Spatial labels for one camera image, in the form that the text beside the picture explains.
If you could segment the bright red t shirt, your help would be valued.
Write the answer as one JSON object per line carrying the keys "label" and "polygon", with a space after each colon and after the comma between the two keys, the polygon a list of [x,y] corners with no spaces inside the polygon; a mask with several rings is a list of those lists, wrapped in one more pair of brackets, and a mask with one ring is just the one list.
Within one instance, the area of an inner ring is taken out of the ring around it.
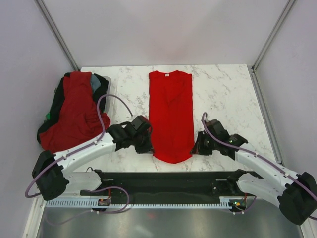
{"label": "bright red t shirt", "polygon": [[192,157],[194,147],[192,75],[149,73],[149,121],[154,156],[171,164]]}

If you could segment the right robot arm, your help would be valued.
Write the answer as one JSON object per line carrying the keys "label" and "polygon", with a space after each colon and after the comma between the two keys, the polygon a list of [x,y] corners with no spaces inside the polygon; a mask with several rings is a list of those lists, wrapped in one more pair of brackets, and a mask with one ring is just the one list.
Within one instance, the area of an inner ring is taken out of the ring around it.
{"label": "right robot arm", "polygon": [[230,194],[243,192],[259,197],[278,207],[295,225],[313,218],[317,209],[317,183],[312,175],[299,174],[265,158],[244,137],[230,135],[220,121],[206,121],[206,114],[203,114],[202,124],[204,130],[198,133],[192,150],[194,154],[207,156],[218,151],[256,173],[253,176],[250,172],[236,170],[227,182]]}

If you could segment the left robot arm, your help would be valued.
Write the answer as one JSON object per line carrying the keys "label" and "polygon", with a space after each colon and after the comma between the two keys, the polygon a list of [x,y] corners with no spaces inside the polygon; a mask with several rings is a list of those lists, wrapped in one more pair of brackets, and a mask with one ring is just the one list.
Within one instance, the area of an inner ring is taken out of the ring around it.
{"label": "left robot arm", "polygon": [[135,148],[136,153],[151,153],[153,127],[144,116],[137,116],[131,122],[111,125],[100,135],[73,148],[52,153],[43,151],[32,170],[32,185],[36,185],[45,201],[58,198],[72,185],[79,186],[72,178],[80,166],[102,156],[126,149]]}

